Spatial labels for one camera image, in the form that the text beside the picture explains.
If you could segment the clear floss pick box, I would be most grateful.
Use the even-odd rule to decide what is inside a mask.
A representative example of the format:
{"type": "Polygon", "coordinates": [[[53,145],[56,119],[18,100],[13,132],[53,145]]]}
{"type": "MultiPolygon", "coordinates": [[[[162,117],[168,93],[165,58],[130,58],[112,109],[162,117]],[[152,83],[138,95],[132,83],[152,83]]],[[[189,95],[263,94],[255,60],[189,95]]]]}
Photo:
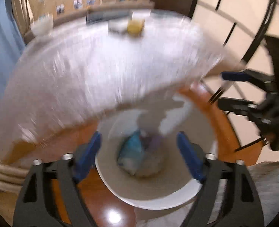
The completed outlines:
{"type": "Polygon", "coordinates": [[[136,131],[121,145],[117,156],[117,165],[128,174],[135,175],[140,169],[144,156],[145,150],[140,139],[140,131],[136,131]]]}

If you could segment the black foldable phone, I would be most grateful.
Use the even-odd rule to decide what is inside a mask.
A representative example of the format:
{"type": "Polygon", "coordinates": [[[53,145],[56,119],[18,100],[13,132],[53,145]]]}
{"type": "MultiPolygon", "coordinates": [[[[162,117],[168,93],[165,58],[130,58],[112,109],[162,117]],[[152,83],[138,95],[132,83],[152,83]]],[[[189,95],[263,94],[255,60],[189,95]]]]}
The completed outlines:
{"type": "Polygon", "coordinates": [[[130,11],[119,10],[119,11],[100,11],[88,13],[86,17],[87,25],[92,25],[100,22],[107,22],[113,19],[122,19],[130,16],[130,11]]]}

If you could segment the white ceramic footed bowl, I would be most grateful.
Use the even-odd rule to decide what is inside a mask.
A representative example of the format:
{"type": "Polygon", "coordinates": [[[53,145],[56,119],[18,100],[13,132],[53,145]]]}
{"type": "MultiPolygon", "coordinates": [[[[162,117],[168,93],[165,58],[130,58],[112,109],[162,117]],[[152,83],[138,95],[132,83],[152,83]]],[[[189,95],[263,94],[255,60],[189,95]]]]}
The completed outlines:
{"type": "Polygon", "coordinates": [[[34,36],[41,36],[48,34],[54,27],[53,15],[48,13],[44,16],[39,17],[30,25],[30,30],[34,36]]]}

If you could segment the beige curtain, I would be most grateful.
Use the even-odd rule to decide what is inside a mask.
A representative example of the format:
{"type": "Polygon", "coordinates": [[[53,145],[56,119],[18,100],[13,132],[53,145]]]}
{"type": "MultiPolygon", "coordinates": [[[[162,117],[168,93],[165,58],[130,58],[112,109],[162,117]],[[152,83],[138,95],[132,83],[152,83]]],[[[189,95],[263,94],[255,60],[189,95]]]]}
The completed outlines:
{"type": "Polygon", "coordinates": [[[13,15],[22,36],[30,30],[34,21],[29,0],[11,0],[13,15]]]}

